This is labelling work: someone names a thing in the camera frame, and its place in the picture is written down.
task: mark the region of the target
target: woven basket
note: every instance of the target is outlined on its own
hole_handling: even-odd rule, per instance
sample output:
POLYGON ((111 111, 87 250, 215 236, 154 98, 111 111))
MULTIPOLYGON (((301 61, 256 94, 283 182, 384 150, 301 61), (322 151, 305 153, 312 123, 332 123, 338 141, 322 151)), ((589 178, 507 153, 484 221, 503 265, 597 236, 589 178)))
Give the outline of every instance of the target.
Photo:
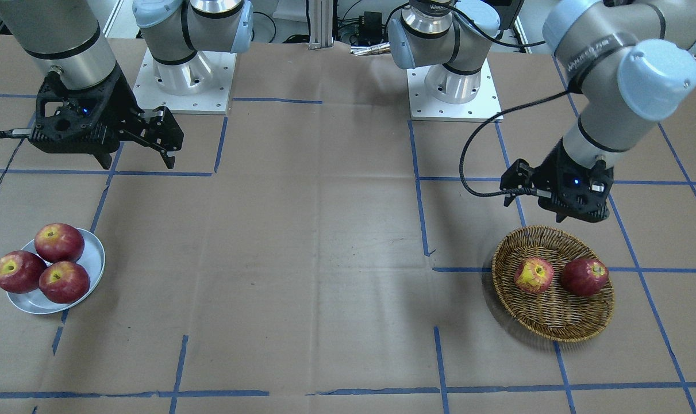
POLYGON ((550 340, 576 343, 601 333, 613 316, 613 285, 582 298, 560 285, 565 265, 595 253, 575 236, 537 225, 518 228, 506 235, 493 254, 493 286, 506 308, 521 325, 550 340), (525 293, 514 283, 518 265, 529 257, 541 257, 555 268, 555 279, 541 294, 525 293))

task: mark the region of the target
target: red apple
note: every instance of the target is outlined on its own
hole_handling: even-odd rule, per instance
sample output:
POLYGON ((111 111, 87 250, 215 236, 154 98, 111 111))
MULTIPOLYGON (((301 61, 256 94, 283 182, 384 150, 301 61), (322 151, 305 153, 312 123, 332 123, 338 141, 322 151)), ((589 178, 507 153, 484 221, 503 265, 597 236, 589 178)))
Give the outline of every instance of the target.
POLYGON ((76 262, 84 251, 84 238, 82 233, 71 225, 51 223, 36 233, 33 246, 39 256, 47 262, 76 262))
POLYGON ((607 267, 596 259, 579 258, 565 265, 561 286, 577 296, 593 296, 608 281, 607 267))
POLYGON ((527 293, 542 293, 549 288, 555 269, 541 257, 530 257, 519 264, 514 274, 514 283, 527 293))
POLYGON ((10 293, 29 293, 39 288, 46 263, 27 251, 12 251, 0 258, 0 287, 10 293))
POLYGON ((75 262, 56 262, 41 274, 39 289, 56 304, 71 304, 90 289, 90 275, 75 262))

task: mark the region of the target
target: red and yellow apple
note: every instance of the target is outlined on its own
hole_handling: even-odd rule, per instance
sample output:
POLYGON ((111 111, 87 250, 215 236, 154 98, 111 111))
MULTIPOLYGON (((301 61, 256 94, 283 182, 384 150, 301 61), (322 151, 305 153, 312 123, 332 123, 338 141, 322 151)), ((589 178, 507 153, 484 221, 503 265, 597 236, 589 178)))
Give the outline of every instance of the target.
POLYGON ((527 293, 542 293, 555 277, 555 269, 541 257, 525 259, 516 269, 514 283, 527 293))
POLYGON ((0 287, 10 293, 29 293, 39 288, 46 263, 27 251, 12 251, 0 258, 0 287))
POLYGON ((75 262, 84 251, 84 238, 76 228, 65 223, 51 223, 36 233, 33 247, 47 262, 75 262))
POLYGON ((39 289, 56 304, 71 304, 90 289, 90 276, 75 262, 56 262, 41 274, 39 289))
POLYGON ((577 296, 593 296, 608 281, 608 268, 597 259, 574 259, 565 265, 560 285, 577 296))

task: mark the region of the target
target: basket rim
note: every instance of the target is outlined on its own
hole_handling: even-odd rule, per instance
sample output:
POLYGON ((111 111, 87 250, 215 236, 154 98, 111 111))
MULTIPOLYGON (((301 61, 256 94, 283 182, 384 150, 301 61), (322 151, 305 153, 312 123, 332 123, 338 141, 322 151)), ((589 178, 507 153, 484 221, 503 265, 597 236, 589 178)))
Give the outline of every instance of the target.
POLYGON ((512 237, 515 236, 517 233, 520 233, 521 231, 529 231, 529 230, 543 230, 543 231, 552 231, 553 233, 558 233, 562 236, 568 237, 571 239, 573 242, 579 243, 582 246, 584 246, 591 254, 591 256, 594 259, 600 260, 600 257, 598 257, 597 254, 591 249, 587 244, 585 244, 583 241, 581 241, 578 237, 574 236, 573 234, 568 233, 567 231, 560 230, 559 228, 554 228, 548 225, 529 225, 529 226, 522 226, 520 228, 516 228, 516 230, 511 231, 510 233, 506 234, 506 236, 503 237, 503 239, 498 242, 497 247, 495 248, 495 251, 493 252, 493 258, 491 260, 491 280, 493 281, 493 289, 495 289, 495 293, 497 294, 498 299, 500 302, 503 304, 503 308, 506 309, 506 311, 513 317, 513 319, 516 322, 521 323, 523 327, 527 328, 531 332, 534 332, 537 335, 542 336, 543 338, 547 338, 548 340, 555 340, 558 342, 565 342, 565 343, 578 343, 582 342, 585 340, 589 340, 590 338, 593 338, 594 336, 597 336, 603 330, 608 326, 608 324, 611 322, 611 319, 613 318, 613 311, 615 309, 616 305, 616 293, 613 290, 613 284, 610 281, 610 278, 607 283, 611 283, 611 304, 610 304, 610 309, 607 313, 607 316, 605 317, 604 320, 601 321, 600 327, 597 328, 596 330, 588 333, 585 336, 577 336, 576 338, 559 338, 558 336, 552 336, 549 335, 548 333, 545 332, 540 332, 539 329, 533 327, 529 323, 526 322, 526 319, 523 317, 519 317, 516 315, 515 310, 506 302, 506 297, 502 292, 502 289, 500 288, 499 282, 497 280, 497 275, 498 275, 498 252, 502 248, 502 246, 505 245, 505 243, 512 237))

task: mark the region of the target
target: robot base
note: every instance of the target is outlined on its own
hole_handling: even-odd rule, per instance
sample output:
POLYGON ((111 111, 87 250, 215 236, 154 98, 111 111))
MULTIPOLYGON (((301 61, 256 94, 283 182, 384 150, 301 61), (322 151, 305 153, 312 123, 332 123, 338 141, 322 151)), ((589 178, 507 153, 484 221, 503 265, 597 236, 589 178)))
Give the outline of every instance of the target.
POLYGON ((501 112, 501 104, 498 103, 488 61, 483 63, 481 69, 481 86, 478 88, 478 94, 466 104, 450 104, 433 97, 424 86, 424 78, 429 68, 424 66, 406 71, 412 120, 482 122, 501 112))
POLYGON ((213 86, 195 95, 178 96, 167 94, 159 87, 154 75, 153 57, 146 50, 133 87, 138 105, 144 110, 163 105, 172 113, 227 115, 236 54, 204 52, 204 55, 212 64, 213 86))

